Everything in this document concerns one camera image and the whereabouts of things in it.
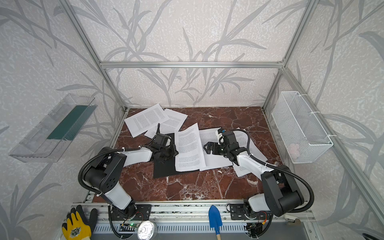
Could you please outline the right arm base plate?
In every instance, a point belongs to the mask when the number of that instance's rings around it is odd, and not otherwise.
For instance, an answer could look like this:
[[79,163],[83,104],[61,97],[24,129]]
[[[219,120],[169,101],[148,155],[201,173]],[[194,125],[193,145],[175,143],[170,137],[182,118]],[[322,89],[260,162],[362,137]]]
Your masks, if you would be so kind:
[[227,210],[230,212],[231,220],[256,220],[263,222],[271,218],[270,212],[254,212],[246,204],[227,204]]

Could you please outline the printed paper corner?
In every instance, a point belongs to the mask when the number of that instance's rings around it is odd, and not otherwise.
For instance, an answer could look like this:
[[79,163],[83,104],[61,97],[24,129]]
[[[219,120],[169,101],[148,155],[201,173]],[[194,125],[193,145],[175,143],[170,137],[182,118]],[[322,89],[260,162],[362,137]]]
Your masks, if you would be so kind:
[[125,123],[132,137],[135,138],[169,119],[169,116],[165,113],[165,110],[160,106],[160,104],[156,104],[126,118]]

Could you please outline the black file folder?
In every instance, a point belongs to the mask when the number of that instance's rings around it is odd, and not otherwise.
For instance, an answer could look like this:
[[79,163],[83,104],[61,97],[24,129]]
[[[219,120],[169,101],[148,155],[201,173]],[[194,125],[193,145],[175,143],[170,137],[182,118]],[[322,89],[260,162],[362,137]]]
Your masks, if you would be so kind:
[[165,162],[154,161],[154,178],[162,178],[180,174],[176,171],[176,157]]

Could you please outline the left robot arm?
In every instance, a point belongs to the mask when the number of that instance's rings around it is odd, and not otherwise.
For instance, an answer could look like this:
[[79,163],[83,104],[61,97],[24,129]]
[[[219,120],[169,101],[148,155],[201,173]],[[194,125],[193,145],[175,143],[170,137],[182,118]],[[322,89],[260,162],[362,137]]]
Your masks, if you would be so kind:
[[123,168],[150,161],[167,161],[178,154],[173,137],[160,133],[158,124],[155,136],[143,146],[133,149],[102,148],[81,167],[78,182],[116,209],[127,212],[135,208],[135,201],[119,183]]

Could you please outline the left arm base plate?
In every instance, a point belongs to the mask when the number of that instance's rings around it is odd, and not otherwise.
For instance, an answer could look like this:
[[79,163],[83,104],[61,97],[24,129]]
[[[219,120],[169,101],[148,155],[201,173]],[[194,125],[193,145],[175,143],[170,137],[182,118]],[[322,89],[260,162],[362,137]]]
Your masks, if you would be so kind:
[[150,218],[152,205],[131,205],[124,210],[112,207],[112,221],[147,221]]

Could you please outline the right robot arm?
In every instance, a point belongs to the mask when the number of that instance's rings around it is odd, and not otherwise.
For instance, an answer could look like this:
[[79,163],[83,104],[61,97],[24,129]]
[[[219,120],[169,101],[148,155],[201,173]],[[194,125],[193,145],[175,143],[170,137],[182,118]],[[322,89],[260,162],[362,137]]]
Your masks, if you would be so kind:
[[268,211],[280,217],[286,213],[301,213],[312,207],[315,194],[303,178],[285,165],[272,165],[251,152],[251,136],[241,129],[216,131],[217,140],[203,145],[206,154],[223,156],[234,166],[243,167],[262,181],[263,194],[245,200],[245,212]]

